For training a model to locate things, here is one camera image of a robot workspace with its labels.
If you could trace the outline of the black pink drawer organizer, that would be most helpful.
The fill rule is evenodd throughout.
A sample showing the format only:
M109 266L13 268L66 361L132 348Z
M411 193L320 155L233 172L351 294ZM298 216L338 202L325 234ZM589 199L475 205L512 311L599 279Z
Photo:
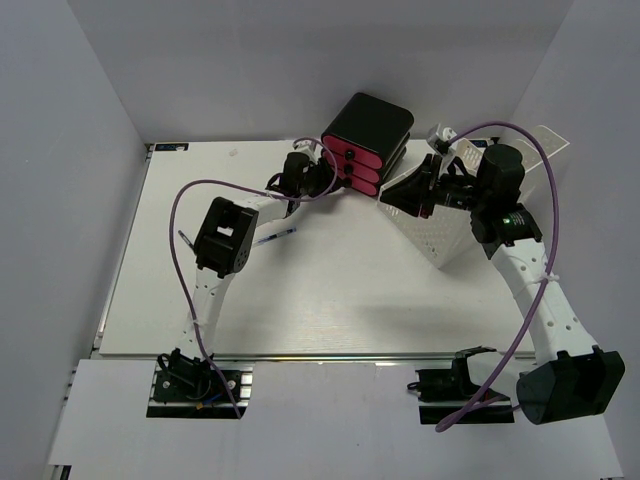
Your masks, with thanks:
M406 153L413 124L409 110L355 93L321 135L323 145L336 157L342 185L377 197Z

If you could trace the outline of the blue clear pen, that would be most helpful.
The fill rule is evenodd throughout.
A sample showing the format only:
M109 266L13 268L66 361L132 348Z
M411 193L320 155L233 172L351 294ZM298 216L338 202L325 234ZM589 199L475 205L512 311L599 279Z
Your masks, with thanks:
M296 231L297 231L296 227L291 227L291 228L288 228L288 229L285 229L285 230L281 230L281 231L276 232L276 233L272 233L272 234L267 235L267 236L265 236L263 238L255 240L253 242L252 246L257 247L257 246L260 246L260 245L264 245L264 244L266 244L268 242L271 242L271 241L274 241L276 239L279 239L279 238L291 235L293 233L296 233Z

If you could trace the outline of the purple pen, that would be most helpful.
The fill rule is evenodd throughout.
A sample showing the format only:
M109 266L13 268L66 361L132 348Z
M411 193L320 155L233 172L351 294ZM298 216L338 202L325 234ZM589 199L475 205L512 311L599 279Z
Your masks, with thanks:
M188 238L188 236L182 230L178 230L178 235L191 250L194 249L193 242Z

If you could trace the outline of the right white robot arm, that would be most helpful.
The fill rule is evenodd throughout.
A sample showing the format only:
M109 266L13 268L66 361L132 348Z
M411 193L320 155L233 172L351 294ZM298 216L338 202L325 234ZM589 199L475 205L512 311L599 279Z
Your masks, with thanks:
M429 154L410 173L384 186L379 199L415 218L436 207L470 214L472 234L506 282L522 316L516 337L530 336L535 362L474 347L456 353L447 386L467 405L440 421L442 432L482 402L504 396L533 424L600 415L625 373L616 351L603 350L578 320L545 252L542 233L520 202L525 177L522 155L514 147L491 145L476 173L460 159L447 168Z

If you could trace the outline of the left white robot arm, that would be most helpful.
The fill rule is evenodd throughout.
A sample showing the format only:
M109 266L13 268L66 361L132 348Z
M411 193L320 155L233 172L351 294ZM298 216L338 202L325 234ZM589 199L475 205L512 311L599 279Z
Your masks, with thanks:
M215 333L222 304L234 277L246 266L255 231L290 217L303 203L316 201L341 188L338 161L328 147L298 147L289 152L281 172L262 189L252 189L213 179L192 181L177 193L169 217L169 248L173 266L188 306L187 326L180 349L196 354L212 369L212 353L205 338ZM175 220L182 196L199 185L217 185L245 192L248 198L212 200L191 250L195 256L195 286L187 286L176 252Z

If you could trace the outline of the white plastic file rack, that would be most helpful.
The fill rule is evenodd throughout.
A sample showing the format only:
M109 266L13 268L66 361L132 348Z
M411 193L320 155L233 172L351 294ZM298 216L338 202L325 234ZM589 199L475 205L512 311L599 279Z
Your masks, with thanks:
M412 217L380 202L378 208L396 225L411 243L437 268L465 252L471 245L489 245L502 235L515 235L526 226L517 214L525 204L540 197L548 185L544 161L552 166L562 164L563 151L570 142L546 126L532 133L502 142L478 147L468 139L453 141L443 158L441 172L460 157L467 170L476 177L480 194L478 205L471 211L436 206L432 213Z

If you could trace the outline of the blue sticker label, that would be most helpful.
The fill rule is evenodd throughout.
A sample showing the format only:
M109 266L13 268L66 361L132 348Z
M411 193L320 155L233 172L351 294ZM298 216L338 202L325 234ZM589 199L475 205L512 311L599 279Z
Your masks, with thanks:
M154 146L154 150L160 152L187 151L188 148L188 143L159 143Z

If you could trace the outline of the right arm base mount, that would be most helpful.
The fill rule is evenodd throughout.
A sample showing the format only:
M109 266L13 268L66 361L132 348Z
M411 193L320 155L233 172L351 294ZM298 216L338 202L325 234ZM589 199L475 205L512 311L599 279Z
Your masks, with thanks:
M467 359L471 356L496 353L488 347L473 347L456 352L447 368L426 368L416 371L417 380L407 385L407 391L419 400L421 425L436 425L446 416L466 404L481 384L469 378ZM461 420L463 425L490 425L514 423L510 399L489 389Z

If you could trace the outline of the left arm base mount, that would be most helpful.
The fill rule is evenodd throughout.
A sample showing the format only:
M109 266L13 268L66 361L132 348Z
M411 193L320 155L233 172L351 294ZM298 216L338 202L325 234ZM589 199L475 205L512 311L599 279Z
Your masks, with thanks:
M156 358L146 410L150 419L239 420L250 396L250 372L223 370L176 348Z

